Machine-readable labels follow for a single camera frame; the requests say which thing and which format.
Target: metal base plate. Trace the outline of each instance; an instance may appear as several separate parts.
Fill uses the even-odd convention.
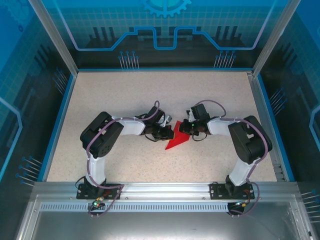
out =
[[[105,187],[113,187],[113,186],[117,186],[119,184],[105,184]],[[115,199],[116,195],[117,195],[117,191],[119,189],[106,189],[102,194],[100,195],[96,195],[94,193],[94,191],[92,191],[91,188],[89,188],[86,184],[81,183],[79,184],[78,187],[78,191],[76,193],[76,199],[96,199],[98,197],[101,197],[102,195],[104,195],[105,193],[108,192],[108,195],[104,198],[104,200],[113,200]]]
[[[250,191],[250,199],[255,199],[254,188],[251,184],[243,184],[241,186],[237,186],[236,194],[230,197],[226,186],[224,183],[212,183],[209,184],[209,192],[210,192],[210,199],[211,200],[230,200],[230,199],[237,199],[237,200],[246,200],[248,199],[248,195],[244,192],[244,190]]]

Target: red triangular block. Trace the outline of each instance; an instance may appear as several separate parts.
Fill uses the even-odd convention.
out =
[[[176,124],[174,126],[173,132],[174,132],[174,139],[171,139],[166,146],[165,150],[171,149],[179,144],[183,144],[184,142],[188,141],[190,138],[189,134],[185,134],[183,132],[179,131],[179,126],[182,124],[181,121],[176,121]]]

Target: speckled beige surface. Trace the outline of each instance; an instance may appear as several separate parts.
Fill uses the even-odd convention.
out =
[[[76,181],[86,174],[81,132],[102,111],[132,117],[147,113],[155,100],[172,116],[171,124],[187,117],[186,110],[203,99],[223,104],[227,117],[258,117],[245,72],[149,71],[80,72],[71,96],[47,181]],[[211,116],[218,106],[206,103]],[[120,136],[107,156],[105,174],[110,182],[224,181],[237,155],[230,137],[209,135],[165,150],[167,141],[144,136]],[[253,181],[276,181],[270,156],[252,174]]]

